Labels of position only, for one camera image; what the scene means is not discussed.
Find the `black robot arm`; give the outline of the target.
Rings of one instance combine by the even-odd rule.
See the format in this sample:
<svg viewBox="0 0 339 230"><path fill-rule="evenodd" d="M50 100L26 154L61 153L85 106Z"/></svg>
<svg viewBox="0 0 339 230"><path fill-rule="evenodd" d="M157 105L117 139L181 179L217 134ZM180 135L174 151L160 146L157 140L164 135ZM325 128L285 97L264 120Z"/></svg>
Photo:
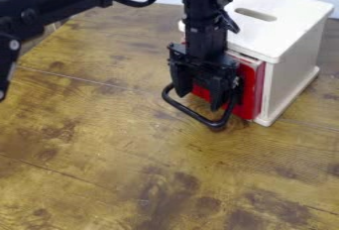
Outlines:
<svg viewBox="0 0 339 230"><path fill-rule="evenodd" d="M113 3L141 8L156 0L0 0L0 101L5 99L21 44L42 35L45 26ZM236 102L237 63L226 57L226 35L240 28L225 6L233 0L182 0L185 42L170 44L172 87L182 97L201 86L210 109Z"/></svg>

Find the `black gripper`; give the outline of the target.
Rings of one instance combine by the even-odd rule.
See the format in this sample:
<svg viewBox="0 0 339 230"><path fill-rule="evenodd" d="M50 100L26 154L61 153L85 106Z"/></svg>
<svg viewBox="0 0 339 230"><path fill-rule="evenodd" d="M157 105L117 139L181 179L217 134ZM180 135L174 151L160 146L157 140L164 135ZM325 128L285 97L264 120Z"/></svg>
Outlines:
<svg viewBox="0 0 339 230"><path fill-rule="evenodd" d="M228 27L184 25L184 41L168 45L168 67L174 91L184 97L194 86L210 92L210 110L241 101L242 80L237 62L226 55Z"/></svg>

